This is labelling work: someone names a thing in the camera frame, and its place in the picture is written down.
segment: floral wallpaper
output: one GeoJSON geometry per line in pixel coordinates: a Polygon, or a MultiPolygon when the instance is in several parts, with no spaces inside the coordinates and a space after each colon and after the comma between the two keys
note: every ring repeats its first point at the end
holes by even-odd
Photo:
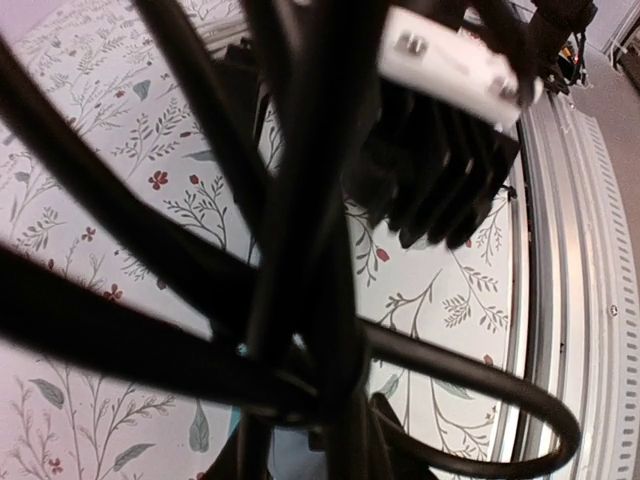
{"type": "MultiPolygon", "coordinates": [[[[196,25],[239,13],[232,0],[183,5],[196,25]]],[[[129,1],[70,1],[14,49],[69,125],[141,199],[216,246],[259,261],[216,159],[129,1]]],[[[271,111],[260,147],[276,172],[283,143],[271,111]]],[[[511,305],[506,195],[453,253],[426,244],[403,251],[384,226],[370,231],[363,212],[346,205],[360,313],[501,365],[511,305]]],[[[111,301],[210,334],[206,321],[84,212],[2,125],[0,238],[111,301]]],[[[0,385],[2,479],[197,479],[237,417],[228,407],[124,384],[7,342],[0,345],[0,385]]],[[[494,400],[380,362],[372,366],[369,389],[390,398],[413,436],[456,455],[490,454],[494,400]]]]}

